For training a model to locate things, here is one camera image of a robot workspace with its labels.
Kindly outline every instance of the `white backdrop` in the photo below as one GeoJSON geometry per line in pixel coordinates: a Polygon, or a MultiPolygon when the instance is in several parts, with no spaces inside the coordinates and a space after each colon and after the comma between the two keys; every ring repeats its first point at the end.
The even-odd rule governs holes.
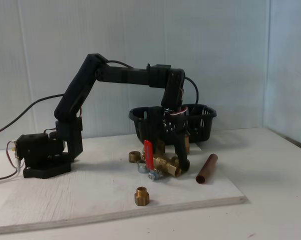
{"type": "MultiPolygon", "coordinates": [[[[269,0],[0,0],[0,128],[31,102],[62,94],[89,53],[136,68],[182,68],[213,129],[263,125],[269,0]]],[[[184,103],[195,101],[186,82],[184,103]]],[[[83,136],[133,133],[129,110],[160,105],[163,89],[96,82],[83,106],[83,136]]],[[[0,134],[55,126],[47,100],[0,134]]]]}
{"type": "Polygon", "coordinates": [[[265,125],[301,142],[301,0],[272,0],[265,125]]]}

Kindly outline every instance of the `table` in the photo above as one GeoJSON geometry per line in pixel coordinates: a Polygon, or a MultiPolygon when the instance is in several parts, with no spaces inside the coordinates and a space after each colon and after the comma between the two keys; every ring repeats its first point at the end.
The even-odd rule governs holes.
{"type": "MultiPolygon", "coordinates": [[[[212,132],[199,146],[218,155],[218,167],[246,195],[246,203],[6,234],[0,240],[301,239],[300,148],[263,128],[212,132]]],[[[0,176],[11,171],[0,151],[0,176]]],[[[19,178],[0,184],[0,206],[19,178]]]]}

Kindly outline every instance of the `black robotic arm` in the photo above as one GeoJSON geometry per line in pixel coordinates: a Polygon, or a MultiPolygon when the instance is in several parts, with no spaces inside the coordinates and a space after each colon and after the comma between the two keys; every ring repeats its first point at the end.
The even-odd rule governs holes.
{"type": "MultiPolygon", "coordinates": [[[[100,54],[88,54],[78,73],[68,86],[63,98],[54,111],[56,131],[22,135],[16,141],[18,159],[25,159],[25,178],[50,178],[71,171],[71,162],[83,151],[82,118],[77,117],[96,80],[108,83],[148,85],[165,89],[161,101],[163,115],[149,115],[153,122],[172,122],[172,139],[180,161],[181,169],[187,170],[187,155],[184,143],[186,133],[183,116],[174,116],[182,105],[185,73],[182,69],[172,69],[170,65],[148,66],[146,69],[109,66],[109,61],[100,54]],[[67,142],[68,152],[63,152],[67,142]]],[[[153,143],[160,126],[149,137],[153,143]]]]}

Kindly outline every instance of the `brass fitting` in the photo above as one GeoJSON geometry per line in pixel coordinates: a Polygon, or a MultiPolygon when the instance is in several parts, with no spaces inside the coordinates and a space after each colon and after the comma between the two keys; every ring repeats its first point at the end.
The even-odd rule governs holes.
{"type": "Polygon", "coordinates": [[[154,168],[163,173],[168,173],[173,177],[177,178],[181,175],[182,170],[178,161],[171,161],[168,157],[164,155],[154,154],[153,157],[154,168]]]}
{"type": "Polygon", "coordinates": [[[136,189],[135,203],[137,206],[146,206],[150,203],[150,195],[146,191],[146,187],[140,186],[136,189]]]}
{"type": "Polygon", "coordinates": [[[141,159],[145,160],[145,147],[142,148],[142,151],[141,151],[141,159]]]}
{"type": "Polygon", "coordinates": [[[186,147],[187,155],[190,154],[190,136],[188,136],[187,134],[185,135],[185,147],[186,147]]]}
{"type": "Polygon", "coordinates": [[[160,154],[160,155],[165,155],[165,142],[164,141],[158,139],[156,153],[160,154]]]}
{"type": "Polygon", "coordinates": [[[137,163],[137,161],[141,160],[141,153],[139,151],[131,151],[128,154],[128,161],[130,163],[137,163]]]}

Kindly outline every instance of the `black plastic basket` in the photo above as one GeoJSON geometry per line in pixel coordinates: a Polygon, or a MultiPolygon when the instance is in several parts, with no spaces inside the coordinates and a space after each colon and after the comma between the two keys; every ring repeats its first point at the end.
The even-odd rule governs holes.
{"type": "MultiPolygon", "coordinates": [[[[189,132],[189,142],[204,142],[210,138],[213,118],[217,116],[217,113],[214,109],[202,104],[197,104],[193,111],[194,106],[195,104],[185,104],[181,106],[182,109],[184,107],[188,108],[185,115],[186,128],[189,132]]],[[[134,121],[136,135],[142,143],[145,140],[144,136],[151,132],[151,129],[149,129],[149,125],[147,124],[147,120],[144,118],[144,113],[148,113],[150,108],[158,111],[159,113],[162,110],[162,107],[160,106],[153,106],[133,108],[129,111],[129,118],[134,121]]],[[[166,145],[172,144],[165,138],[164,133],[160,133],[159,138],[164,141],[166,145]]]]}

